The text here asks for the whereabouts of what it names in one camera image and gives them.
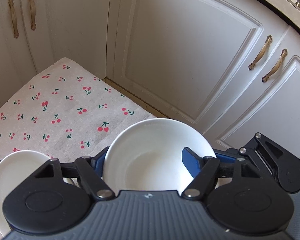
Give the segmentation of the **floral bowl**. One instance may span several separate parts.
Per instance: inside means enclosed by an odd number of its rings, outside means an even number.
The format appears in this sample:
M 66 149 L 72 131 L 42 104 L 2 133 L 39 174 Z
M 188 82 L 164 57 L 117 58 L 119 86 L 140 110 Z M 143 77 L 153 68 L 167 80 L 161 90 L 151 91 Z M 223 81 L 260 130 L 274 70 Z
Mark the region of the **floral bowl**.
M 188 147 L 198 157 L 214 157 L 208 141 L 182 122 L 156 118 L 138 122 L 121 132 L 106 153 L 102 178 L 121 190 L 182 192 L 193 180 L 182 161 Z
M 0 202 L 0 224 L 8 225 L 4 239 L 81 239 L 80 222 L 90 200 L 70 182 L 78 178 L 74 163 L 20 151 L 0 163 L 0 180 L 4 178 L 8 180 Z

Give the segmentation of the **white kitchen cabinets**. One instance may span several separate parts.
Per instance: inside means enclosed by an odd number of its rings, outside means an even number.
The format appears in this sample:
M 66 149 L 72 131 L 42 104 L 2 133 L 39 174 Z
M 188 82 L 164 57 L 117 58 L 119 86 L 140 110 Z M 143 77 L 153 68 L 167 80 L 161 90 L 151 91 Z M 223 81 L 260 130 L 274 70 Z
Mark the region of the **white kitchen cabinets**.
M 262 133 L 300 158 L 300 34 L 257 0 L 0 0 L 0 69 L 62 58 L 213 148 Z

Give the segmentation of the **cherry print tablecloth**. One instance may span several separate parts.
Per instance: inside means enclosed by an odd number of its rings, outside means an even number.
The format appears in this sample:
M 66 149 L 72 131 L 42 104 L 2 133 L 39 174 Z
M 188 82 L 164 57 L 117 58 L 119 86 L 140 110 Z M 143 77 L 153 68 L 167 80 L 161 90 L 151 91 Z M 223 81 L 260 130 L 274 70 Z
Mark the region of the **cherry print tablecloth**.
M 68 58 L 25 82 L 15 71 L 0 69 L 0 161 L 20 150 L 62 162 L 93 155 L 150 118 L 142 103 Z

